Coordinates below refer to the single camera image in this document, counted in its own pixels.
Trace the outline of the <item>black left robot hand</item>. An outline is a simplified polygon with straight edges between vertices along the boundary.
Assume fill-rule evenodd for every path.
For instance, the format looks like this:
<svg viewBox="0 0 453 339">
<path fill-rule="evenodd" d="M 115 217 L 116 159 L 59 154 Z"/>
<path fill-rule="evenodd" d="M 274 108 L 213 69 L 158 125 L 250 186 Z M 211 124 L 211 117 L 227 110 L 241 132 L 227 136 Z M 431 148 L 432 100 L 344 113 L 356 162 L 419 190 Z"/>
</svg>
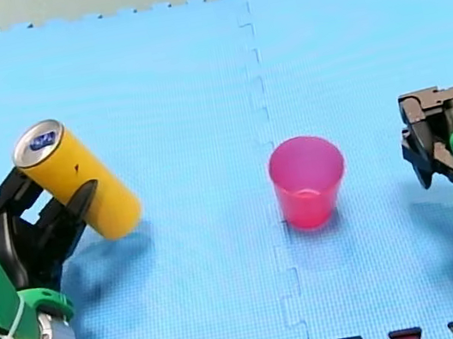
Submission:
<svg viewBox="0 0 453 339">
<path fill-rule="evenodd" d="M 0 185 L 0 264 L 16 289 L 60 289 L 63 264 L 87 226 L 97 187 L 98 180 L 90 179 L 66 203 L 53 197 L 31 223 L 22 213 L 44 189 L 18 168 L 9 172 Z"/>
</svg>

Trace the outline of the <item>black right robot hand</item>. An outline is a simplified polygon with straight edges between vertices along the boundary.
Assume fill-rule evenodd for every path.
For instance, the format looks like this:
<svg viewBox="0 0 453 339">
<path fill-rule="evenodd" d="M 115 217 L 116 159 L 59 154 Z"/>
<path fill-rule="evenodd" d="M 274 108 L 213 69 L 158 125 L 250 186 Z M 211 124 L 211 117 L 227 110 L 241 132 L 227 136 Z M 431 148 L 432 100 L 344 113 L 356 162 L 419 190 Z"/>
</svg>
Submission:
<svg viewBox="0 0 453 339">
<path fill-rule="evenodd" d="M 430 188 L 435 173 L 453 184 L 453 87 L 403 94 L 398 106 L 405 124 L 402 157 L 412 165 L 422 187 Z"/>
</svg>

